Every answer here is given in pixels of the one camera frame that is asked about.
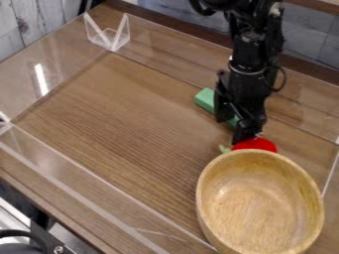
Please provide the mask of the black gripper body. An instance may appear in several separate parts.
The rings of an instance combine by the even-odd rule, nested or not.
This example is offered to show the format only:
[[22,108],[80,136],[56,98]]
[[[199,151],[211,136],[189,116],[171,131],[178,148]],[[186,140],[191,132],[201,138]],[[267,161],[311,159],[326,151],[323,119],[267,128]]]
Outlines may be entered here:
[[269,64],[251,68],[229,63],[229,68],[218,72],[215,93],[229,99],[237,115],[243,117],[263,115],[266,123],[265,101],[277,92],[274,84],[278,66]]

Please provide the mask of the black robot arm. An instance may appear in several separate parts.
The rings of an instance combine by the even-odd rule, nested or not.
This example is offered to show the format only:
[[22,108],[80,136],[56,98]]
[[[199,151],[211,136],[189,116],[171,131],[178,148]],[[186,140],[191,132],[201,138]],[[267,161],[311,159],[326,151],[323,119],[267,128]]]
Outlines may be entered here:
[[235,123],[233,143],[254,139],[266,124],[265,102],[283,89],[277,77],[283,49],[282,0],[189,0],[203,16],[223,13],[230,23],[234,51],[229,67],[218,71],[214,92],[219,122]]

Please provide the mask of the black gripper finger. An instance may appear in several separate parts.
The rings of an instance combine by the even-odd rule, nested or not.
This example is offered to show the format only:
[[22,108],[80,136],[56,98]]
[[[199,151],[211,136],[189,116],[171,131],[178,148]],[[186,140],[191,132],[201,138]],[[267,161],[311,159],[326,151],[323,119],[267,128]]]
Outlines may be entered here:
[[235,113],[229,99],[219,93],[215,93],[214,102],[217,121],[219,123],[230,121],[234,118]]
[[262,132],[265,125],[265,116],[258,117],[243,117],[237,115],[233,121],[234,127],[234,138],[233,144],[237,145],[241,142],[255,138]]

